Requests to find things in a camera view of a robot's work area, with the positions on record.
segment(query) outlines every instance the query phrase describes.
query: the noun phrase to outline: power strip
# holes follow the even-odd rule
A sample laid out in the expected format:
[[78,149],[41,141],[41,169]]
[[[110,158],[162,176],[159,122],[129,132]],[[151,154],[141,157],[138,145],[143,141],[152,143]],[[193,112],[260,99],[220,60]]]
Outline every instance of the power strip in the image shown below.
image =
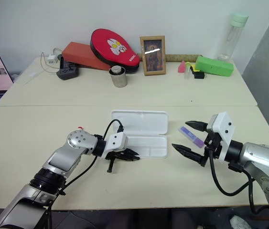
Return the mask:
[[56,55],[49,55],[46,58],[46,63],[48,63],[48,64],[53,64],[53,63],[57,63],[57,62],[58,62],[58,58]]
[[60,70],[57,71],[57,76],[61,80],[68,80],[79,75],[79,69],[73,62],[64,61],[63,56],[60,57]]

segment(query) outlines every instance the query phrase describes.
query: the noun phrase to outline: cartoon print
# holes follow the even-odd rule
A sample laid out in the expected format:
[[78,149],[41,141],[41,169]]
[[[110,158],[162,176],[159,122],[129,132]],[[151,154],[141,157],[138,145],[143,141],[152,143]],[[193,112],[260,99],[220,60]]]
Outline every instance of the cartoon print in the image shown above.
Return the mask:
[[108,40],[108,44],[115,55],[119,55],[121,52],[125,52],[127,50],[124,45],[112,38]]

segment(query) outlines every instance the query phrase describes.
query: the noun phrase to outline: floor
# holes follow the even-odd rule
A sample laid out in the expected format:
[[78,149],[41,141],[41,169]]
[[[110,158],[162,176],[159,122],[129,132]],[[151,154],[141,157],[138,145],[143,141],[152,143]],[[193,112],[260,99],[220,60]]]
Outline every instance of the floor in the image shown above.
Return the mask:
[[269,229],[269,210],[255,216],[247,206],[54,211],[53,229],[196,229],[198,225],[204,229],[231,229],[229,219],[233,215],[246,220],[252,229]]

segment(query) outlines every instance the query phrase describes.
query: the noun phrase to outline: white table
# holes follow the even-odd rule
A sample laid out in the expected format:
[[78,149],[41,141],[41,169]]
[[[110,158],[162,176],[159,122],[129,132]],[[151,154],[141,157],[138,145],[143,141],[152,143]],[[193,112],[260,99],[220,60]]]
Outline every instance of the white table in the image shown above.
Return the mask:
[[[202,154],[203,149],[193,145],[177,128],[184,121],[208,122],[211,115],[228,111],[236,126],[234,140],[269,145],[269,126],[257,107],[8,106],[0,107],[0,208],[10,203],[77,126],[83,126],[91,134],[102,135],[113,109],[168,112],[167,158],[116,161],[112,174],[106,172],[108,161],[98,160],[86,175],[65,190],[67,195],[58,198],[54,209],[248,205],[247,189],[235,197],[224,196],[212,180],[209,163],[201,167],[179,154],[171,143],[188,146]],[[193,132],[203,140],[206,137],[206,133]],[[93,158],[83,156],[69,180],[83,171]],[[227,191],[234,191],[246,182],[246,176],[229,170],[227,163],[220,164],[216,160],[215,167],[219,182]],[[255,204],[266,203],[257,183],[254,184],[254,201]]]
[[176,62],[168,62],[166,75],[144,76],[141,64],[135,74],[127,75],[126,87],[116,88],[107,71],[81,68],[77,78],[62,81],[55,74],[44,72],[40,59],[36,58],[3,96],[0,106],[257,105],[236,67],[230,77],[207,74],[201,80],[193,77],[185,79],[183,73],[177,73],[178,65]]

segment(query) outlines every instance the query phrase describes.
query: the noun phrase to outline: water bottle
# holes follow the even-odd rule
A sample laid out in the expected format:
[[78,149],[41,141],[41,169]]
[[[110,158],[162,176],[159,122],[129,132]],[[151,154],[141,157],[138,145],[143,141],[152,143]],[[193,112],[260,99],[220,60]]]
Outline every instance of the water bottle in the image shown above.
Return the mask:
[[238,42],[240,34],[247,20],[248,20],[247,15],[243,15],[240,13],[233,14],[233,18],[230,22],[228,33],[217,57],[220,61],[230,60],[230,57],[235,49],[235,46]]

